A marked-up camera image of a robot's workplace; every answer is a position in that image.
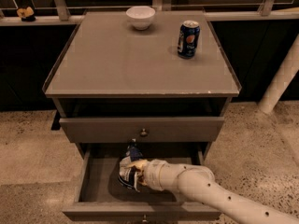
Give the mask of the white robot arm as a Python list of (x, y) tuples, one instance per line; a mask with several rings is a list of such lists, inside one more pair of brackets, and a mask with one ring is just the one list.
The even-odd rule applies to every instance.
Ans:
[(128, 146), (120, 162), (119, 180), (129, 189), (137, 190), (140, 183), (154, 190), (181, 194), (216, 208), (239, 224), (299, 224), (296, 217), (224, 189), (205, 166), (147, 161), (135, 143)]

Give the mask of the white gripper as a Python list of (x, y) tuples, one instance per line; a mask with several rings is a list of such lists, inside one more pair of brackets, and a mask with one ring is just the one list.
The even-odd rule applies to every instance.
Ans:
[(143, 172), (143, 176), (139, 176), (137, 182), (142, 186), (148, 186), (154, 190), (167, 190), (168, 182), (166, 179), (166, 171), (169, 163), (162, 160), (138, 160), (127, 165), (127, 168), (135, 167), (138, 172)]

